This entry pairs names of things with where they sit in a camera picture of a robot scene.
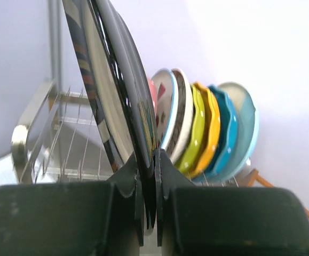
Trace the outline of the dark rimmed cream plate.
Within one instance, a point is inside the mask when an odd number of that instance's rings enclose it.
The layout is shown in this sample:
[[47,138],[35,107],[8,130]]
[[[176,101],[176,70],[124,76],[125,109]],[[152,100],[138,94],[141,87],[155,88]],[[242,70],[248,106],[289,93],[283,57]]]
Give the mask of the dark rimmed cream plate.
[[147,228],[154,227],[155,113],[149,82],[131,33],[110,1],[63,1],[81,76],[109,162],[130,157],[142,183]]

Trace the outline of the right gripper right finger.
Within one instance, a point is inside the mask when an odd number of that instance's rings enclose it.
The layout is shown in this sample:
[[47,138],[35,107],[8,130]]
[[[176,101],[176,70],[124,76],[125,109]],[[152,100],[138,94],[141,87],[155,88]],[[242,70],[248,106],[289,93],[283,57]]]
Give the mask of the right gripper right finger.
[[194,184],[174,167],[164,149],[159,149],[155,156],[155,187],[158,246],[178,246],[177,189],[194,187]]

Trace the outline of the brown floral pattern plate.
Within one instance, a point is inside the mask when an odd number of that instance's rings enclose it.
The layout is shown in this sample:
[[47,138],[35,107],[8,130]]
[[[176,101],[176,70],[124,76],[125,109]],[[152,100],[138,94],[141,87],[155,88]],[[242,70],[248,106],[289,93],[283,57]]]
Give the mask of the brown floral pattern plate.
[[194,107],[192,90],[187,76],[179,68],[174,68],[171,71],[178,84],[178,110],[175,128],[168,146],[168,154],[171,162],[175,164],[188,145]]

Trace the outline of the steel dish rack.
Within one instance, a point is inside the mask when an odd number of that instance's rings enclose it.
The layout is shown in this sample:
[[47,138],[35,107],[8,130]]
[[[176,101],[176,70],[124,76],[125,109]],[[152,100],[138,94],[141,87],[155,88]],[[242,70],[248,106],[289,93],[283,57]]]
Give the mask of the steel dish rack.
[[112,174],[83,93],[43,82],[19,118],[11,140],[18,183],[106,180]]

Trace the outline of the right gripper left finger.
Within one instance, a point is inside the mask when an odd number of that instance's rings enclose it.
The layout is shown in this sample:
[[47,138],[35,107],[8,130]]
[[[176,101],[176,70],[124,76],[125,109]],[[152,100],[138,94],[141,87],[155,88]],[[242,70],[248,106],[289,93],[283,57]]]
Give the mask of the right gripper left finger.
[[123,198],[132,199],[133,206],[130,208],[124,207],[121,212],[125,213],[126,210],[131,212],[130,222],[134,226],[139,247],[142,247],[144,245],[145,206],[135,155],[132,154],[127,162],[107,181],[115,184]]

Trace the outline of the white strawberry plate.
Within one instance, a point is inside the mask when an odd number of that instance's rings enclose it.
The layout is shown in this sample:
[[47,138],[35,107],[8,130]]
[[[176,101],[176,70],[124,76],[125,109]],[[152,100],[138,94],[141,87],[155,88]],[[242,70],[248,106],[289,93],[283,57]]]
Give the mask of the white strawberry plate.
[[160,147],[167,150],[176,124],[178,83],[170,69],[162,68],[152,77],[157,90],[156,124]]

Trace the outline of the pink dotted plate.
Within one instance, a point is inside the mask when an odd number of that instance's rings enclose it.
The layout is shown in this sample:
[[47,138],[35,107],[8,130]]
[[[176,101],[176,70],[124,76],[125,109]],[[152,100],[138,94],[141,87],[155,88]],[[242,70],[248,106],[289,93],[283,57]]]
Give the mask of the pink dotted plate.
[[148,87],[149,87],[149,90],[150,90],[152,103],[153,103],[153,107],[154,107],[154,113],[155,113],[155,116],[156,116],[156,114],[157,114],[157,90],[156,90],[156,86],[155,86],[154,82],[149,77],[147,77],[147,81],[148,81]]

